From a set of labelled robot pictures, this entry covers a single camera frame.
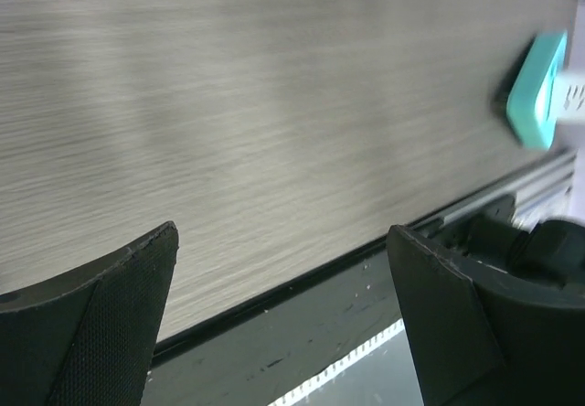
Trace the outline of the teal triangular socket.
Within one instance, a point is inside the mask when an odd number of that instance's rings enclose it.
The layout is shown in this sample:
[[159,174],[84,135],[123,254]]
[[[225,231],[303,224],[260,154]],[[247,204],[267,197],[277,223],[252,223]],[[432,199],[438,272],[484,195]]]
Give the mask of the teal triangular socket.
[[493,95],[493,111],[527,149],[547,151],[552,146],[557,121],[551,112],[552,87],[563,69],[567,45],[567,31],[535,34]]

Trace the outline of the aluminium frame rail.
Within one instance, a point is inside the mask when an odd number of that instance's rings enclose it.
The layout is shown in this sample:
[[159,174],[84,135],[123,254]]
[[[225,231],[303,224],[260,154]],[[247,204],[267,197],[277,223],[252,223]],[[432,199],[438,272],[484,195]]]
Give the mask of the aluminium frame rail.
[[445,223],[451,223],[509,196],[514,202],[511,221],[521,228],[532,228],[539,221],[564,216],[569,210],[576,163],[575,150],[555,151],[447,206],[438,215]]

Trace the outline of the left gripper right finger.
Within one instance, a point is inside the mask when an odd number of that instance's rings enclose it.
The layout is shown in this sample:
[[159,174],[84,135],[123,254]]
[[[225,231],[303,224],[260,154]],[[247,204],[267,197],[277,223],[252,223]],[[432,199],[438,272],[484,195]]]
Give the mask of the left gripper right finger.
[[581,405],[584,297],[499,272],[408,227],[388,261],[427,405]]

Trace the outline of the white cube plug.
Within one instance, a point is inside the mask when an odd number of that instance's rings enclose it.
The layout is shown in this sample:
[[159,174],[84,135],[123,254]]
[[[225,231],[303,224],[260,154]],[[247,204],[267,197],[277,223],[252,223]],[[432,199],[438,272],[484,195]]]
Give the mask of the white cube plug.
[[558,123],[584,124],[584,72],[563,69],[553,80],[549,115]]

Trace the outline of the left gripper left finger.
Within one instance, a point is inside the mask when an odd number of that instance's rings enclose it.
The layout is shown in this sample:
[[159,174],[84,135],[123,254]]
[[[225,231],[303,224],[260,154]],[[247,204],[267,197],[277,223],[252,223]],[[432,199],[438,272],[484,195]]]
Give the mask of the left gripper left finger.
[[178,251],[172,221],[1,296],[4,405],[138,405]]

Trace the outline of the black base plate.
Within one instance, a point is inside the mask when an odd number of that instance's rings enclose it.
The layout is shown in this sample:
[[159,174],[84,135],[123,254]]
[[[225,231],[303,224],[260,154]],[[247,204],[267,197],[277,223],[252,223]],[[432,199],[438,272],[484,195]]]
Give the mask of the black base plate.
[[163,340],[145,405],[269,405],[400,319],[386,241]]

